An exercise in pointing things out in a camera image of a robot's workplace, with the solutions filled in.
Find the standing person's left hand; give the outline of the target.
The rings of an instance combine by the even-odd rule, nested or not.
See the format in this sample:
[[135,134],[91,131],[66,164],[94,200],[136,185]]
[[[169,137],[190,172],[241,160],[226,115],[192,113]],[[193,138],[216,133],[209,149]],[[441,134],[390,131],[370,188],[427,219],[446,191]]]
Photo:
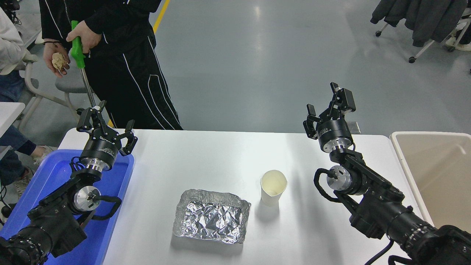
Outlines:
[[101,35],[94,33],[85,21],[79,22],[76,27],[69,32],[66,41],[72,42],[77,37],[81,39],[83,54],[88,54],[90,49],[96,47],[102,38]]

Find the standing person's right hand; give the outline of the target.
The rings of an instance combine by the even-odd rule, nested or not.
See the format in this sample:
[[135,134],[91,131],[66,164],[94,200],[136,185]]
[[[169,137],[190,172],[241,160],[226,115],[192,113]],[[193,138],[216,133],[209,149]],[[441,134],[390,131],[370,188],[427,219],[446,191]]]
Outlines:
[[[54,39],[44,39],[44,46],[43,59],[48,69],[59,78],[67,75],[67,70],[70,68],[69,64],[71,61],[69,59],[68,51],[63,47],[61,42]],[[61,70],[58,70],[53,66],[52,59],[53,54],[55,53],[62,54],[66,61],[65,66]]]

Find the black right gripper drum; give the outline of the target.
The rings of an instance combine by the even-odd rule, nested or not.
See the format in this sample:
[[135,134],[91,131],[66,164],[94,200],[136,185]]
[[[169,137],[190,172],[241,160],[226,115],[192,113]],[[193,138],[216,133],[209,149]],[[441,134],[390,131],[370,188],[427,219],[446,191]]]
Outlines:
[[325,145],[337,138],[347,139],[350,145],[353,143],[351,132],[344,118],[318,123],[316,125],[316,133],[320,145]]

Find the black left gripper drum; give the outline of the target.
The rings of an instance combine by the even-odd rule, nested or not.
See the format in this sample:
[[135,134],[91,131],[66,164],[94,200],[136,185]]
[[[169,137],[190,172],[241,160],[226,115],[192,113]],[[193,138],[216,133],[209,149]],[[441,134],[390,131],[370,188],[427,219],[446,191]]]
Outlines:
[[95,158],[103,161],[107,165],[113,165],[116,161],[118,149],[120,145],[116,145],[116,141],[113,139],[118,134],[107,134],[97,136],[90,134],[89,139],[84,147],[83,152],[80,155],[81,164],[87,164],[89,160]]

